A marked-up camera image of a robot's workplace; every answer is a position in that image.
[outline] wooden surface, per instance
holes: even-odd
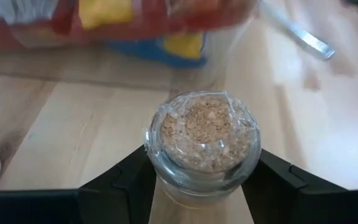
[[[254,19],[223,78],[208,88],[224,88],[249,107],[264,149],[358,189],[358,8],[337,0],[270,2],[327,40],[337,55],[321,62],[263,18]],[[0,190],[83,185],[142,144],[158,104],[205,82],[181,81],[165,68],[146,78],[148,62],[124,75],[113,66],[132,59],[97,48],[0,54]],[[98,82],[110,77],[108,85]],[[127,86],[128,79],[135,85]],[[120,85],[112,85],[116,80]],[[239,189],[211,208],[189,210],[157,183],[152,210],[150,223],[252,223]]]

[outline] plastic wrap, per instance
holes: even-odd
[[[169,194],[208,203],[248,178],[261,150],[254,118],[225,91],[191,91],[162,104],[145,139]]]
[[[244,22],[258,0],[78,0],[77,38],[143,40]]]
[[[0,49],[54,47],[69,42],[74,1],[0,1]]]

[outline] black stand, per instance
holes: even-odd
[[[79,189],[0,192],[0,223],[147,224],[155,181],[142,146]],[[255,224],[358,223],[358,190],[265,150],[242,189]]]

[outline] blurry package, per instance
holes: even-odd
[[[258,0],[78,0],[76,38],[142,40],[244,22]]]
[[[224,76],[258,1],[0,0],[0,74],[209,88]]]
[[[0,49],[54,47],[68,42],[75,1],[0,1]]]

